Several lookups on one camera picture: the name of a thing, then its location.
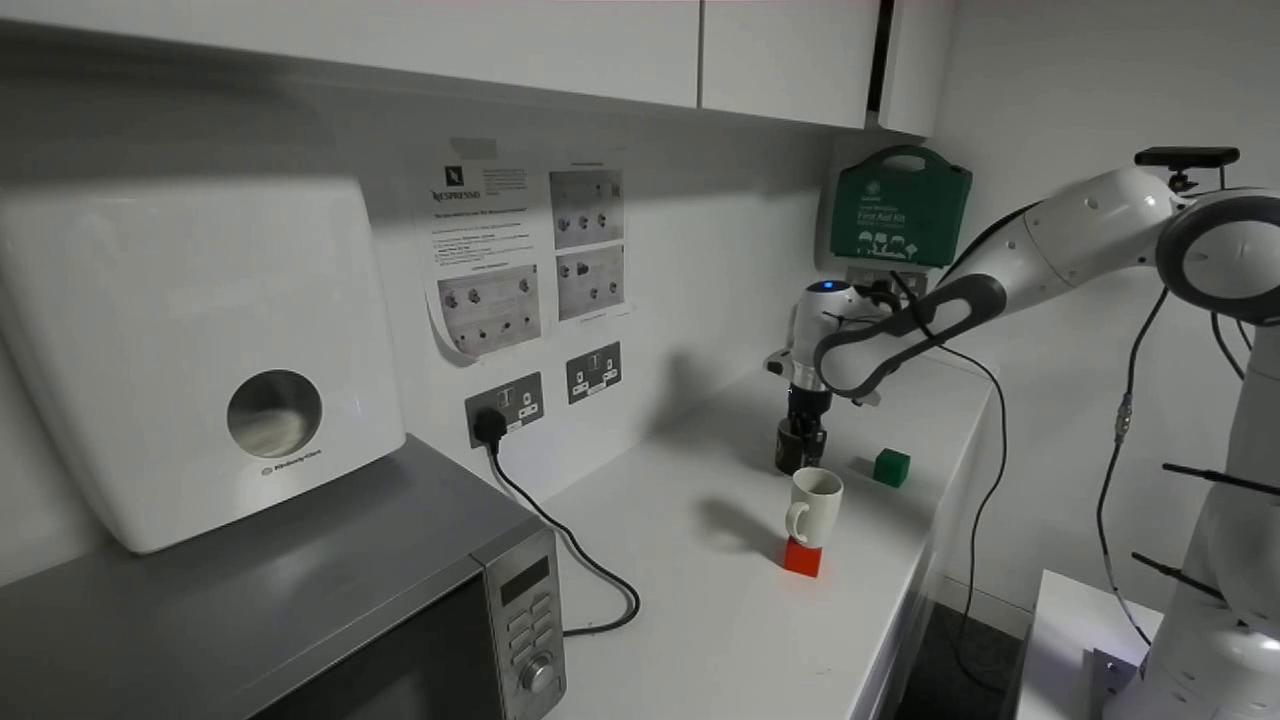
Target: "black wire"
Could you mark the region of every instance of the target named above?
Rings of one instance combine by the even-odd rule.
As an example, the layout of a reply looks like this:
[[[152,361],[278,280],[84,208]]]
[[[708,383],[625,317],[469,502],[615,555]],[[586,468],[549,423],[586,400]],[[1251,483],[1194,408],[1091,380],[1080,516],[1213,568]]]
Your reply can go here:
[[[997,408],[1000,408],[1000,462],[997,462],[997,481],[990,483],[990,492],[980,496],[980,502],[978,502],[978,511],[972,511],[972,521],[967,521],[967,568],[963,568],[960,630],[953,630],[948,644],[953,644],[953,661],[958,661],[958,667],[960,667],[960,677],[963,677],[967,682],[978,682],[978,688],[983,688],[983,692],[992,692],[992,697],[1006,697],[1000,682],[983,680],[983,677],[963,661],[963,630],[967,630],[967,622],[972,622],[972,592],[978,592],[978,574],[980,574],[980,548],[978,548],[978,542],[980,542],[980,530],[983,530],[990,502],[992,502],[997,492],[1006,489],[1006,473],[1008,473],[1008,396],[1006,396],[1000,374],[997,374],[983,361],[939,344],[939,341],[931,337],[927,321],[926,321],[920,308],[917,308],[911,283],[905,283],[895,270],[889,270],[889,274],[891,274],[891,283],[909,297],[909,312],[911,312],[920,337],[926,337],[931,348],[939,348],[939,353],[972,363],[978,370],[983,370],[990,383],[992,383],[992,392],[997,392]]]
[[[572,640],[572,636],[606,636],[606,630],[615,630],[615,628],[631,622],[631,618],[642,614],[642,592],[636,592],[636,582],[627,582],[625,574],[615,574],[612,568],[606,568],[606,565],[572,536],[569,523],[560,523],[549,508],[539,508],[539,502],[503,473],[496,445],[489,445],[489,458],[492,458],[492,473],[499,476],[499,483],[513,489],[546,523],[551,523],[556,536],[566,541],[566,548],[569,548],[592,574],[600,574],[606,582],[612,582],[612,589],[627,599],[627,609],[625,609],[615,618],[569,628],[566,640]]]
[[[1251,337],[1250,337],[1245,321],[1237,321],[1237,331],[1242,331],[1245,348],[1251,353]]]
[[[1109,468],[1105,468],[1105,483],[1099,483],[1096,502],[1091,502],[1091,529],[1096,529],[1096,548],[1099,548],[1099,555],[1105,555],[1109,589],[1111,589],[1126,618],[1133,622],[1133,630],[1136,630],[1143,644],[1152,644],[1152,636],[1136,622],[1136,614],[1133,614],[1133,609],[1127,609],[1127,599],[1126,599],[1126,592],[1122,592],[1122,578],[1117,578],[1111,541],[1109,541],[1109,498],[1111,498],[1122,450],[1126,450],[1127,423],[1133,423],[1136,354],[1140,354],[1140,348],[1143,348],[1143,341],[1150,341],[1150,331],[1152,331],[1164,298],[1170,298],[1170,287],[1159,287],[1150,321],[1143,321],[1140,331],[1133,337],[1133,348],[1127,348],[1127,361],[1126,361],[1126,392],[1122,392],[1122,402],[1117,402],[1117,440],[1111,440],[1111,454],[1109,454]]]
[[[990,492],[983,492],[983,498],[978,502],[972,523],[967,523],[963,602],[960,602],[960,636],[953,640],[953,650],[958,650],[960,671],[963,671],[972,682],[980,682],[983,692],[1006,697],[1000,682],[990,682],[990,680],[980,680],[980,677],[967,667],[967,661],[963,661],[963,630],[967,630],[967,622],[972,622],[972,592],[978,592],[978,572],[980,572],[978,541],[980,541],[980,530],[983,530],[990,502],[992,502],[997,492],[1006,489],[1006,473],[1008,473],[1008,396],[1006,396],[1000,374],[997,374],[990,363],[980,363],[978,354],[963,354],[963,353],[958,353],[958,348],[948,348],[948,344],[937,344],[937,348],[948,353],[948,354],[960,354],[960,361],[972,363],[972,368],[980,368],[980,370],[990,374],[990,383],[997,386],[997,408],[1000,408],[1000,462],[997,462],[997,481],[990,483]]]
[[[1220,317],[1220,312],[1209,312],[1209,327],[1213,327],[1218,348],[1220,348],[1226,361],[1232,363],[1232,370],[1245,380],[1245,368],[1242,368],[1242,361],[1237,361],[1237,353],[1232,353],[1232,344],[1230,344],[1230,337],[1226,337],[1226,317]]]

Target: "robotic arm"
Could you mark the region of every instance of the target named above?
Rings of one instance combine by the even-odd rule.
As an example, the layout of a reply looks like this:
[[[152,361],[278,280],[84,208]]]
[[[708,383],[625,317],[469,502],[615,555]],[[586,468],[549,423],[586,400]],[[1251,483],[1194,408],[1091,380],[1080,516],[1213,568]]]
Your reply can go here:
[[[992,224],[948,280],[909,312],[877,317],[842,280],[807,283],[791,312],[791,341],[775,354],[775,368],[791,380],[775,468],[795,473],[821,458],[821,415],[831,396],[865,402],[920,353],[1136,263],[1176,210],[1182,199],[1164,180],[1126,168]]]
[[[1260,327],[1230,473],[1265,496],[1213,489],[1185,574],[1220,597],[1176,589],[1140,682],[1109,717],[1280,717],[1280,196],[1194,199],[1126,168],[1000,221],[909,312],[885,317],[842,280],[814,283],[775,354],[775,370],[791,380],[775,468],[821,458],[831,396],[865,402],[920,353],[1136,259],[1158,259],[1182,298]]]

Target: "microwave control panel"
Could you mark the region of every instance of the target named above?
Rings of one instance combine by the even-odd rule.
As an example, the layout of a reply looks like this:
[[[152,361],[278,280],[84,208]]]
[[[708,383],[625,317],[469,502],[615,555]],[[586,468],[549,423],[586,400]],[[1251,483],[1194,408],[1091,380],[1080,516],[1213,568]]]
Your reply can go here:
[[[534,530],[483,568],[503,720],[539,720],[566,697],[556,536]]]

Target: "wall cabinet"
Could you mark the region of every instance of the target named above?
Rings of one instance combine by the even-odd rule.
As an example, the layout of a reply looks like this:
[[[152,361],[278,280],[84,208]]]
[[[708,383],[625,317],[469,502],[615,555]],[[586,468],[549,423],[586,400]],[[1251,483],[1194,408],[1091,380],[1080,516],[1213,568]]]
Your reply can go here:
[[[702,109],[865,128],[880,0],[705,0]]]
[[[702,0],[4,0],[0,21],[695,105]]]
[[[885,6],[880,128],[927,137],[958,0]],[[865,128],[880,0],[4,0],[0,21]]]
[[[880,75],[877,123],[931,137],[953,66],[960,0],[895,0]]]

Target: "green first aid kit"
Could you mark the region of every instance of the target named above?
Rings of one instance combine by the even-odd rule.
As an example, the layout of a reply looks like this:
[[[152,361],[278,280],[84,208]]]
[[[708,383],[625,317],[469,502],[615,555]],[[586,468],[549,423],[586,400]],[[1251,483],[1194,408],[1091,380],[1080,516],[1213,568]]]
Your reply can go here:
[[[901,144],[842,170],[831,251],[850,259],[948,269],[960,238],[967,168]]]

